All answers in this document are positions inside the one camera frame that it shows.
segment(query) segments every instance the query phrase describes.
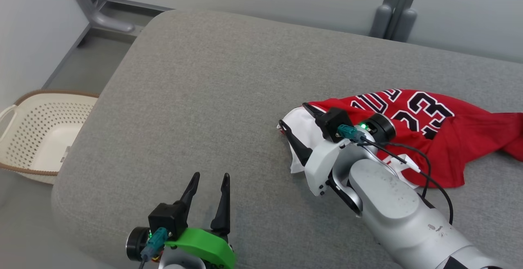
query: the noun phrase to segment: basket handle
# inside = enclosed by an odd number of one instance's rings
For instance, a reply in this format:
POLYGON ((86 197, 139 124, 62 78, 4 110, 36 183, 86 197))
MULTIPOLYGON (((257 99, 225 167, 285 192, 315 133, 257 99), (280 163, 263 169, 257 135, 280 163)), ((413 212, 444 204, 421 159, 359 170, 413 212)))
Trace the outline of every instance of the basket handle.
MULTIPOLYGON (((11 105, 11 107, 8 107, 7 109, 3 110, 2 112, 0 112, 0 123, 2 123, 2 120, 9 114, 11 113, 12 111, 16 111, 16 108, 17 108, 17 105, 11 105)), ((4 133, 2 133, 2 136, 0 137, 0 141, 2 141, 2 139, 4 139, 5 135, 7 134, 7 131, 9 130, 9 128, 11 128, 11 125, 13 124, 13 121, 15 120, 15 117, 16 117, 16 113, 13 115, 13 117, 11 118, 11 121, 9 122, 9 124, 7 125, 7 127, 5 128, 4 130, 4 133)))

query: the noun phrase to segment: white fabric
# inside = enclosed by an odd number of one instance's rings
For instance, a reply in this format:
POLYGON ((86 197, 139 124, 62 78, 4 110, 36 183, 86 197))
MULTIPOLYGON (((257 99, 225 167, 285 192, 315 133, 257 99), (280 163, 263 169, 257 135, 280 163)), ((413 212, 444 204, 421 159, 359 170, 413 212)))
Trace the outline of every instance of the white fabric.
MULTIPOLYGON (((293 131, 294 136, 296 136, 296 138, 298 138, 306 147, 311 148, 313 151, 314 148, 324 140, 320 128, 314 122, 314 118, 308 113, 308 111, 304 107, 293 109, 287 115, 285 115, 285 117, 282 120, 293 131)), ((291 174, 305 171, 305 167, 302 166, 299 162, 299 159, 297 158, 297 155, 294 152, 293 148, 290 145, 289 147, 291 149, 291 153, 293 154, 293 162, 290 166, 291 174)), ((409 185, 412 188, 418 187, 418 185, 415 185, 408 181, 401 174, 401 172, 405 169, 410 168, 409 165, 413 167, 413 170, 419 170, 419 167, 416 165, 416 163, 412 161, 412 159, 407 154, 400 154, 398 155, 398 157, 405 159, 405 161, 407 161, 409 164, 402 164, 397 159, 391 159, 391 156, 388 156, 384 160, 384 162, 390 165, 396 171, 398 177, 403 182, 407 183, 407 185, 409 185)))

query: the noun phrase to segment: red jersey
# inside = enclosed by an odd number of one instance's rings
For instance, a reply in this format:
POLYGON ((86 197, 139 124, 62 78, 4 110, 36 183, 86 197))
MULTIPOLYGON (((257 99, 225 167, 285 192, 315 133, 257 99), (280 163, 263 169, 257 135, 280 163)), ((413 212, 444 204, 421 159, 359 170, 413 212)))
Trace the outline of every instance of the red jersey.
MULTIPOLYGON (((465 184, 465 164, 495 150, 502 149, 523 161, 523 113, 492 114, 456 98, 417 90, 385 90, 310 104, 325 111, 344 109, 354 124, 375 112, 389 117, 396 128, 392 142, 425 153, 432 166, 431 177, 443 188, 465 184)), ((407 154, 427 172, 420 154, 399 146, 386 148, 407 154)), ((384 159, 387 154, 380 151, 378 157, 384 159)), ((426 179, 413 170, 405 170, 403 175, 412 183, 425 185, 426 179)))

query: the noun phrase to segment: black cable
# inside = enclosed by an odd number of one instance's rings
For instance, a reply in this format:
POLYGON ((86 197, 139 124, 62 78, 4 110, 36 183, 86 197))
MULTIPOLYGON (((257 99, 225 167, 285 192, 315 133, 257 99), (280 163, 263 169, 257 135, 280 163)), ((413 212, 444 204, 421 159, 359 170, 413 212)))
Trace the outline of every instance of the black cable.
MULTIPOLYGON (((406 144, 401 144, 401 143, 392 143, 392 142, 382 142, 381 144, 387 144, 389 146, 400 146, 402 148, 407 148, 408 150, 413 150, 415 152, 417 152, 418 154, 420 154, 422 157, 424 157, 424 159, 427 161, 427 174, 428 176, 432 176, 432 166, 430 165, 430 161, 427 157, 426 154, 424 154, 422 151, 420 151, 419 149, 417 148, 413 148, 412 146, 407 146, 406 144)), ((430 180, 427 178, 427 182, 425 183, 425 186, 423 188, 423 192, 422 192, 422 197, 425 198, 425 195, 427 194, 427 189, 428 189, 428 183, 430 182, 430 180)))
POLYGON ((432 182, 438 189, 441 191, 443 196, 445 197, 445 200, 447 200, 447 204, 449 205, 449 224, 452 225, 452 221, 454 220, 454 207, 452 207, 452 201, 450 200, 450 196, 447 194, 447 192, 437 183, 433 178, 425 174, 424 172, 420 172, 427 180, 432 182))
POLYGON ((390 151, 386 150, 383 146, 380 146, 379 144, 377 144, 377 143, 375 143, 375 142, 373 142, 373 141, 368 140, 366 137, 362 136, 362 137, 361 137, 361 140, 367 142, 368 144, 370 144, 371 146, 374 146, 375 148, 378 148, 379 150, 382 150, 382 151, 386 152, 387 154, 390 154, 392 157, 398 159, 398 161, 401 161, 401 162, 404 163, 404 164, 407 163, 407 161, 405 161, 404 159, 402 159, 402 158, 398 157, 397 155, 391 153, 390 151))
POLYGON ((142 258, 142 262, 140 262, 140 267, 138 267, 138 269, 143 269, 144 265, 145 265, 145 259, 142 258))
MULTIPOLYGON (((361 137, 361 140, 365 141, 366 143, 358 143, 357 146, 375 146, 376 148, 380 149, 380 150, 383 150, 384 152, 386 152, 387 154, 390 154, 392 157, 394 157, 395 159, 397 159, 398 161, 406 164, 407 161, 405 161, 404 159, 398 157, 397 155, 391 153, 390 151, 388 150, 385 150, 384 147, 380 146, 379 144, 376 144, 370 140, 368 140, 366 137, 361 137)), ((430 161, 428 159, 428 157, 420 150, 416 149, 416 148, 413 148, 411 146, 407 146, 405 144, 401 144, 401 143, 392 143, 392 142, 382 142, 380 144, 389 144, 391 146, 402 146, 404 148, 407 148, 409 150, 414 150, 415 152, 419 153, 420 155, 422 155, 426 161, 427 161, 427 166, 428 166, 428 173, 429 174, 425 174, 424 172, 421 172, 420 171, 420 174, 422 174, 426 179, 427 179, 427 183, 425 184, 425 187, 424 187, 424 191, 423 191, 423 195, 422 197, 425 197, 426 195, 426 189, 428 188, 428 183, 429 182, 432 182, 438 189, 439 191, 441 191, 441 193, 443 194, 443 196, 445 197, 445 200, 447 200, 447 204, 449 205, 449 224, 452 225, 452 221, 454 220, 454 207, 452 206, 452 200, 450 200, 450 196, 447 194, 447 192, 443 189, 443 187, 441 187, 441 185, 439 185, 439 183, 437 183, 437 181, 435 181, 432 177, 430 177, 430 174, 431 174, 431 166, 430 166, 430 161)))

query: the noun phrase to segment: teal connector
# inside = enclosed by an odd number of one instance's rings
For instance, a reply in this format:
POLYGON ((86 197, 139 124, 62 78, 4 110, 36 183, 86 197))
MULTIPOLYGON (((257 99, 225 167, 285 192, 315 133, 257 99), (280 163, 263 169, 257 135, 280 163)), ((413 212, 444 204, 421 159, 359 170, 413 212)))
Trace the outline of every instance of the teal connector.
POLYGON ((147 241, 147 245, 140 253, 142 260, 149 262, 153 256, 158 254, 158 251, 162 248, 168 238, 168 231, 163 227, 158 228, 153 236, 147 241))
POLYGON ((361 142, 361 137, 365 136, 365 133, 358 131, 358 129, 345 124, 342 124, 338 127, 338 133, 341 137, 353 140, 355 142, 361 142))

